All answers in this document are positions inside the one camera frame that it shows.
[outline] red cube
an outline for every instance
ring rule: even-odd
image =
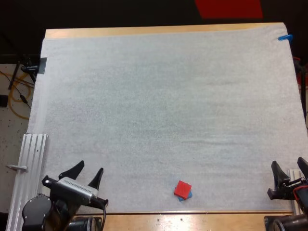
[[[175,188],[174,194],[176,196],[179,196],[180,198],[186,200],[189,194],[189,191],[191,190],[192,186],[188,183],[185,183],[181,180],[179,180],[177,187]]]

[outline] metal clamp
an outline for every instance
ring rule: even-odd
[[[22,172],[28,172],[28,167],[27,166],[19,166],[19,165],[7,165],[6,167],[17,171],[17,170],[21,170]]]

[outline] floor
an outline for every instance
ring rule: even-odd
[[[8,78],[12,77],[14,64],[0,64],[0,71],[7,74]],[[19,70],[18,77],[25,74]],[[32,82],[31,78],[26,76],[25,81]],[[0,74],[0,94],[8,95],[9,81]],[[33,88],[27,87],[15,82],[15,86],[27,98],[28,104],[31,106]],[[20,100],[17,90],[13,91],[13,97]],[[23,117],[29,117],[30,108],[23,102],[15,102],[12,98],[12,108],[16,113]],[[20,147],[23,134],[26,133],[28,120],[16,116],[9,106],[0,107],[0,212],[7,213],[10,208],[11,196],[15,179],[15,172],[6,167],[6,165],[17,165],[20,153]]]

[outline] black background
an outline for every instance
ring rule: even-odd
[[[261,0],[263,19],[203,20],[194,0],[2,0],[0,32],[21,53],[39,57],[46,29],[284,22],[292,53],[308,61],[308,1]],[[0,36],[0,63],[17,60]]]

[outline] blue clip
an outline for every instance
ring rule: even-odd
[[[291,43],[293,39],[293,35],[284,35],[278,38],[279,41],[286,40],[286,39],[289,40],[289,43]]]

